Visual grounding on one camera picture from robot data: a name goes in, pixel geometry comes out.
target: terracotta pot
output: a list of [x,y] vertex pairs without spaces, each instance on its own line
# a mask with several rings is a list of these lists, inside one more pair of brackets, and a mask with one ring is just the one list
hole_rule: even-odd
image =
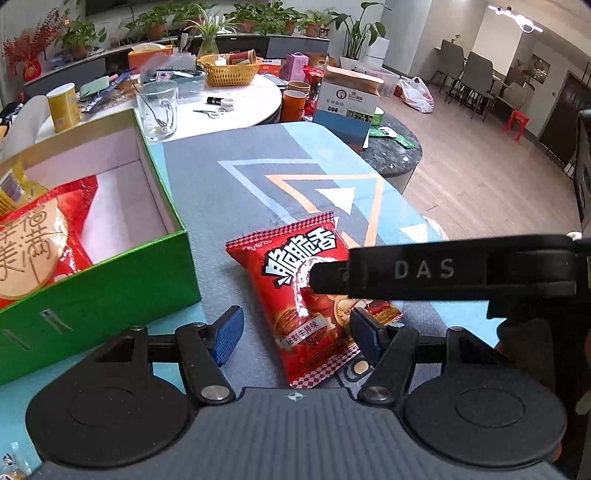
[[252,30],[254,30],[256,26],[256,22],[254,20],[245,20],[244,22],[242,22],[242,32],[243,33],[252,33]]
[[83,45],[76,45],[70,48],[70,53],[75,61],[85,59],[88,55],[88,50]]
[[149,40],[160,40],[166,31],[166,24],[152,25],[146,29],[146,36]]
[[306,27],[306,37],[318,38],[320,25],[312,23]]
[[39,63],[39,60],[32,59],[25,63],[22,70],[22,79],[25,82],[30,82],[39,77],[39,75],[41,75],[41,64]]

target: pink box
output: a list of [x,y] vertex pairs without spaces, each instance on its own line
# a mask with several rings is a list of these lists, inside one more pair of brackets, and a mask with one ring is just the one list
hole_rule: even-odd
[[288,82],[299,81],[306,79],[304,75],[304,65],[308,65],[309,58],[303,53],[290,53],[285,59],[285,65],[281,69],[280,78]]

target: door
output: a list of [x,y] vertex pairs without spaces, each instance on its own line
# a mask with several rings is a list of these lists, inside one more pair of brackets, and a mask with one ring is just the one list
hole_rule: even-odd
[[588,108],[591,108],[591,88],[569,72],[540,135],[540,143],[565,165],[577,147],[577,115]]

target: dining chair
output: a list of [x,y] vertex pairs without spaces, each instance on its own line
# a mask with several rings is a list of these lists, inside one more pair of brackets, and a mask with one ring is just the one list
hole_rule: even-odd
[[450,41],[442,40],[441,41],[441,50],[439,51],[439,64],[437,66],[437,70],[429,80],[429,83],[433,81],[433,79],[438,75],[444,75],[443,82],[441,83],[441,88],[439,91],[443,90],[445,86],[445,82],[447,78],[452,79],[452,84],[449,87],[445,97],[447,100],[447,96],[450,94],[452,89],[455,87],[456,83],[460,81],[460,75],[464,70],[464,49]]
[[509,105],[513,110],[520,111],[527,101],[528,93],[529,87],[520,86],[515,82],[511,83],[501,95],[495,95],[495,99],[492,102],[489,102],[482,117],[482,121],[486,120],[486,116],[495,106],[497,100]]
[[476,99],[472,105],[471,118],[474,118],[479,101],[482,101],[485,98],[489,101],[494,100],[494,95],[491,95],[490,93],[492,82],[492,62],[471,51],[468,54],[464,73],[460,79],[460,84],[464,90],[469,89],[476,95]]

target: paper cup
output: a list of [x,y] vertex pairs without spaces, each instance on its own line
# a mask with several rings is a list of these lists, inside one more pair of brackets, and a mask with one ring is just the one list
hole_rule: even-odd
[[383,118],[384,118],[384,111],[380,107],[376,107],[374,117],[371,120],[372,127],[379,127],[380,125],[382,125]]
[[307,95],[297,90],[286,90],[283,92],[281,105],[281,123],[300,122],[304,115]]
[[56,133],[63,132],[80,123],[76,86],[73,83],[66,83],[53,89],[46,97]]

